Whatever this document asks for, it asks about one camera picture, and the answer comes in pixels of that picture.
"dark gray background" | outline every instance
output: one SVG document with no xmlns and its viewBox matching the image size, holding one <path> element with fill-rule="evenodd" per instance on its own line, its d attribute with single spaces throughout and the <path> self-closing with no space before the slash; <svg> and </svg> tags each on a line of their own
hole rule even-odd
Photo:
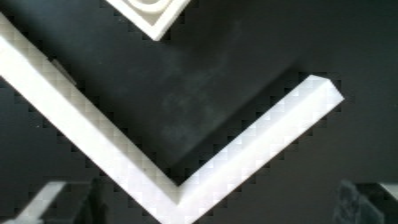
<svg viewBox="0 0 398 224">
<path fill-rule="evenodd" d="M 332 223 L 341 179 L 398 180 L 398 1 L 192 1 L 162 42 L 103 0 L 2 0 L 0 10 L 176 183 L 306 75 L 334 80 L 341 107 L 199 220 Z M 48 180 L 103 175 L 0 83 L 9 218 Z M 108 223 L 156 223 L 103 180 Z"/>
</svg>

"white v shape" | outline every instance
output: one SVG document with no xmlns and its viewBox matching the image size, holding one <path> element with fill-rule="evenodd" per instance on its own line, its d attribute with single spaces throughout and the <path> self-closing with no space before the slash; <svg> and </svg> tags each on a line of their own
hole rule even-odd
<svg viewBox="0 0 398 224">
<path fill-rule="evenodd" d="M 178 187 L 0 16 L 0 74 L 163 224 L 190 224 L 325 116 L 343 96 L 309 76 Z"/>
<path fill-rule="evenodd" d="M 137 27 L 158 41 L 190 0 L 107 0 Z"/>
</svg>

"white chevron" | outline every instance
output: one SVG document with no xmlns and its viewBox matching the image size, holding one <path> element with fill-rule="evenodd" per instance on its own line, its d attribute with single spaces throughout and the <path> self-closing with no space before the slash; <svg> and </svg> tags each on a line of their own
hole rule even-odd
<svg viewBox="0 0 398 224">
<path fill-rule="evenodd" d="M 190 224 L 325 116 L 343 96 L 309 76 L 178 187 L 0 16 L 0 74 L 163 224 Z"/>
<path fill-rule="evenodd" d="M 190 0 L 107 0 L 137 27 L 158 41 Z"/>
</svg>

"black surface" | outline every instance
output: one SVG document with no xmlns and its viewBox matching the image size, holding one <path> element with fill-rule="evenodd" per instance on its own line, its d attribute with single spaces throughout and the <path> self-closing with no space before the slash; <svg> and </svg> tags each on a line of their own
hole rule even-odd
<svg viewBox="0 0 398 224">
<path fill-rule="evenodd" d="M 201 0 L 162 42 L 103 1 L 2 0 L 0 10 L 176 182 L 300 76 L 325 72 L 346 96 L 341 112 L 199 223 L 332 223 L 339 180 L 398 178 L 398 2 Z M 91 179 L 99 171 L 14 103 L 11 88 L 0 102 L 0 216 L 11 217 L 48 179 Z M 110 223 L 155 222 L 112 185 Z"/>
<path fill-rule="evenodd" d="M 67 183 L 41 215 L 44 224 L 107 224 L 101 184 Z"/>
<path fill-rule="evenodd" d="M 378 183 L 343 181 L 338 192 L 336 224 L 398 223 L 398 201 Z"/>
</svg>

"white triangle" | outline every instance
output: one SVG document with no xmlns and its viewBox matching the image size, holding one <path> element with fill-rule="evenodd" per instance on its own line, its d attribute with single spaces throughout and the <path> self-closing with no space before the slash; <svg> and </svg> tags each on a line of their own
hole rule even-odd
<svg viewBox="0 0 398 224">
<path fill-rule="evenodd" d="M 107 0 L 137 27 L 158 41 L 190 0 Z"/>
<path fill-rule="evenodd" d="M 4 16 L 0 74 L 163 224 L 194 223 L 343 101 L 309 76 L 178 187 Z"/>
</svg>

